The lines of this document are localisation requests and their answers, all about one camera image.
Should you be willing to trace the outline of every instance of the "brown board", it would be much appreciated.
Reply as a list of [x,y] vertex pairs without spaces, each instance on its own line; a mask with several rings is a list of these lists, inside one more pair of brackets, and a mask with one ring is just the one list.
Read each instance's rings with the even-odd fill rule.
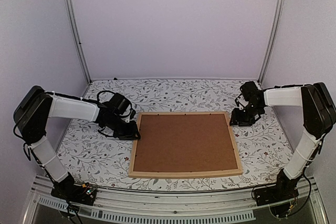
[[144,112],[129,176],[210,178],[243,173],[226,112]]

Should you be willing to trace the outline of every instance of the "back wall panel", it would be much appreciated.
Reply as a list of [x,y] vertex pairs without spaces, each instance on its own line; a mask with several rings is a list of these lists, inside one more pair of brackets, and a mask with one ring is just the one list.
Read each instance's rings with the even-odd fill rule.
[[73,0],[93,79],[257,79],[276,0]]

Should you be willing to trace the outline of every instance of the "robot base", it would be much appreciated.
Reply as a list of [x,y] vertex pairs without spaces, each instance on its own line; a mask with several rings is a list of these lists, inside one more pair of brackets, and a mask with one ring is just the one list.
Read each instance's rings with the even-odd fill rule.
[[299,192],[296,188],[287,191],[285,193],[279,194],[276,186],[260,188],[254,190],[254,198],[256,199],[257,206],[263,206],[268,204],[273,204],[283,200],[288,200],[299,196]]
[[[74,186],[74,188],[81,189],[81,186]],[[51,195],[53,197],[59,198],[59,199],[64,199],[64,197],[59,193],[58,190],[55,188],[52,189]],[[72,196],[72,197],[67,197],[67,199],[70,202],[75,202],[75,203],[80,203],[88,206],[93,206],[93,203],[95,202],[97,195],[97,191],[93,191],[90,195],[84,194],[84,195],[78,195],[78,196]]]

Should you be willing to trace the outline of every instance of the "brown panel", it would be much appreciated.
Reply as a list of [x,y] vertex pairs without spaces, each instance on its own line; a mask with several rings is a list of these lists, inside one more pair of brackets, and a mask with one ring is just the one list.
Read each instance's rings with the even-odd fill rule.
[[130,172],[193,173],[234,170],[235,174],[237,171],[241,174],[236,146],[231,139],[223,112],[159,115],[145,113],[140,116],[141,140],[133,146],[136,149],[132,150],[134,160]]

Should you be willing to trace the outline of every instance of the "vent grille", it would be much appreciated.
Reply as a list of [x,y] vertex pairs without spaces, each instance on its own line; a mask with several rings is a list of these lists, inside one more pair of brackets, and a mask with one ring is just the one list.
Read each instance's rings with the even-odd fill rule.
[[[58,199],[51,199],[40,196],[39,203],[41,205],[54,208],[60,211],[66,211],[68,204]],[[220,224],[220,223],[241,223],[244,221],[255,220],[253,211],[244,211],[234,214],[224,214],[215,216],[199,216],[199,217],[150,217],[136,216],[127,214],[117,214],[105,210],[91,209],[90,215],[79,215],[97,220],[120,224]]]

